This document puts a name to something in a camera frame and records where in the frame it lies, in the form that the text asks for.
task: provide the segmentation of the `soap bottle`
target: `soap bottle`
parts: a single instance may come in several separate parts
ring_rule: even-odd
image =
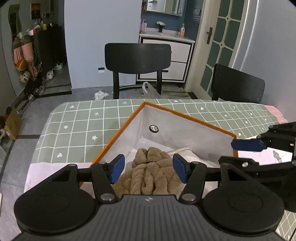
[[[180,35],[179,35],[179,37],[180,37],[180,38],[183,38],[183,37],[184,37],[184,34],[185,34],[185,24],[183,23],[183,24],[182,24],[182,27],[181,27],[181,30],[180,30]]]
[[[146,23],[146,20],[143,20],[144,21],[144,31],[142,32],[143,34],[147,33],[147,23]]]
[[[145,22],[146,22],[146,20],[142,20],[142,22],[141,22],[141,33],[145,32]]]

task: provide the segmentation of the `grid pattern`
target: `grid pattern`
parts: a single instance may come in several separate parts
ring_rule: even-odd
[[[221,127],[239,139],[259,135],[279,123],[273,115],[276,108],[260,104],[191,99],[146,101]],[[123,99],[63,103],[51,112],[32,163],[92,162],[142,102]],[[295,227],[294,213],[285,211],[279,225],[281,236],[288,240]]]

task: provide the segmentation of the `plastic bag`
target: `plastic bag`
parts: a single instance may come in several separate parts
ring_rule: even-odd
[[[160,94],[147,81],[143,83],[142,89],[143,89],[143,93],[144,93],[143,98],[145,98],[145,99],[161,99]]]

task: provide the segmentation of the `white sneaker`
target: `white sneaker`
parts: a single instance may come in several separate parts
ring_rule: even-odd
[[[62,63],[57,63],[56,65],[55,65],[55,67],[53,68],[53,70],[60,70],[60,69],[62,69],[64,67],[64,65],[62,64]]]
[[[46,79],[51,80],[54,77],[54,72],[52,70],[48,71],[46,74]]]

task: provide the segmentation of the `chair backrest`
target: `chair backrest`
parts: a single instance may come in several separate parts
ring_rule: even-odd
[[[169,44],[109,43],[105,45],[106,68],[124,74],[145,74],[170,66]]]
[[[264,80],[236,69],[216,64],[211,91],[212,100],[260,103],[265,89]]]

